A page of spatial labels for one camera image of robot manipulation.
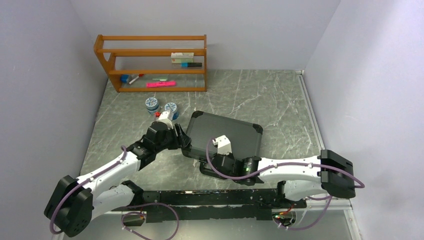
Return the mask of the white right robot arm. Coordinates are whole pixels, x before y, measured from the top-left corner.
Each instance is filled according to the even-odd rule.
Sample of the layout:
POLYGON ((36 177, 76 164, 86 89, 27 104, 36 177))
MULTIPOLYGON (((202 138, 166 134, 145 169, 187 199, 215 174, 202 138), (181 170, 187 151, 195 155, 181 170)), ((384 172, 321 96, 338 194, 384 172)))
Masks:
POLYGON ((270 159, 252 156, 242 160, 232 154, 206 158, 212 171, 223 179, 246 186, 282 183, 275 202, 282 208, 309 196, 329 194, 342 199, 356 196, 364 184, 354 177, 353 163, 336 152, 321 150, 318 156, 299 159, 270 159))

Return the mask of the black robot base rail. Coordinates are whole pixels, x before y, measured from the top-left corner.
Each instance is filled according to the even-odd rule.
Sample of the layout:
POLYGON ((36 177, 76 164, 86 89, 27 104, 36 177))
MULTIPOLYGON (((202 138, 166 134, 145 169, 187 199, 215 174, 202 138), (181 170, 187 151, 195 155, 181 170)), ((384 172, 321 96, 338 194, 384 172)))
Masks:
POLYGON ((147 223, 173 221, 175 216, 163 203, 172 207, 180 220, 219 220, 253 218, 257 221, 270 221, 272 215, 290 207, 305 209, 305 200, 290 201, 275 188, 222 189, 222 190, 162 190, 145 191, 143 204, 137 207, 132 203, 121 206, 116 211, 142 211, 147 223))

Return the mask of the black poker set case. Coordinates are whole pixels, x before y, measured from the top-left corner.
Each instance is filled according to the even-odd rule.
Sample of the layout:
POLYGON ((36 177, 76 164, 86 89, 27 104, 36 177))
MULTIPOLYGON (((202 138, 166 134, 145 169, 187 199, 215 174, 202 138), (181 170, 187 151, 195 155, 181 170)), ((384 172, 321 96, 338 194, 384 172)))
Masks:
POLYGON ((263 183, 251 175, 259 169, 261 125, 197 110, 186 134, 191 143, 182 154, 199 160, 202 174, 246 186, 263 183))

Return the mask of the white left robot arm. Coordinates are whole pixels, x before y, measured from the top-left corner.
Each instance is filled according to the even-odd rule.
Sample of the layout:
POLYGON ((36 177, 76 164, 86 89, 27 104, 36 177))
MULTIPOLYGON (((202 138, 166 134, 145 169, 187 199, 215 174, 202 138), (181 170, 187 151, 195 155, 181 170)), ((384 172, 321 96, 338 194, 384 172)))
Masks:
POLYGON ((50 232, 74 237, 106 212, 121 207, 137 210, 156 205, 152 200, 145 201, 141 187, 122 179, 148 166, 158 153, 185 149, 190 144, 191 138, 179 124, 154 121, 140 140, 121 146, 121 154, 112 161, 77 178, 64 176, 44 210, 50 220, 50 232))

